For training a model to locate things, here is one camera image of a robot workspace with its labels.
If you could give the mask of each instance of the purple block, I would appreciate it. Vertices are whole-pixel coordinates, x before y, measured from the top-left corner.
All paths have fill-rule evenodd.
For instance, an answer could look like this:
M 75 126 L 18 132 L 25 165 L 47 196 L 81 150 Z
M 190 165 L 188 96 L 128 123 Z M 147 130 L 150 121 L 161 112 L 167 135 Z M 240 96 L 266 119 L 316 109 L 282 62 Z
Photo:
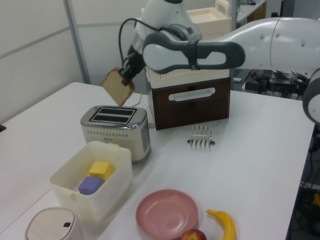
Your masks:
M 83 195 L 94 194 L 104 182 L 100 177 L 86 176 L 79 186 L 79 192 Z

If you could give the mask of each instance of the slice of bread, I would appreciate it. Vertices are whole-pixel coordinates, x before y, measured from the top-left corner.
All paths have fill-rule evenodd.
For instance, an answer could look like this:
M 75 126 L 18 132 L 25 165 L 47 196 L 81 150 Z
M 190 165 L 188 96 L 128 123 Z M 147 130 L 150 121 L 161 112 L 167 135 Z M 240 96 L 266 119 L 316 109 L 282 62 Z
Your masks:
M 135 85 L 132 81 L 127 86 L 123 85 L 123 77 L 118 72 L 119 69 L 119 67 L 115 67 L 108 72 L 101 86 L 111 95 L 116 104 L 122 107 L 134 92 Z

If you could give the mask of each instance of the silver toaster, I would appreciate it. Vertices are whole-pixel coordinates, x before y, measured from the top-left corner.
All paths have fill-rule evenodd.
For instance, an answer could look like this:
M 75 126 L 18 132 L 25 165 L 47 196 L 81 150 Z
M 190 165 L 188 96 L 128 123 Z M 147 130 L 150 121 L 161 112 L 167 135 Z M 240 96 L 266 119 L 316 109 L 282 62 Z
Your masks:
M 132 163 L 148 157 L 151 144 L 148 116 L 143 108 L 94 106 L 80 123 L 86 143 L 100 141 L 129 149 Z

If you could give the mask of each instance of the pink plate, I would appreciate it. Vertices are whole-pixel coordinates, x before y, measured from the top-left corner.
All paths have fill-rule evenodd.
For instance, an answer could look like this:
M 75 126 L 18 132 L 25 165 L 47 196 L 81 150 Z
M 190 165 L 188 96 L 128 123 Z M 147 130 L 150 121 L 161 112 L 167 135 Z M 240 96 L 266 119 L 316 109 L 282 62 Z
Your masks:
M 135 220 L 149 237 L 173 240 L 196 225 L 198 208 L 184 192 L 164 189 L 151 193 L 140 202 Z

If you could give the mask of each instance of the white lid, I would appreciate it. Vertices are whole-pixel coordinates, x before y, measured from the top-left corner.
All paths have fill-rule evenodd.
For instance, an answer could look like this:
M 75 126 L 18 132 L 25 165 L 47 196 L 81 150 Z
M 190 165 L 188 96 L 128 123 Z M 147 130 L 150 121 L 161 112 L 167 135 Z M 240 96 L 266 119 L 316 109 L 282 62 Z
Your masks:
M 62 240 L 75 223 L 75 215 L 65 208 L 47 208 L 37 213 L 26 230 L 27 240 Z

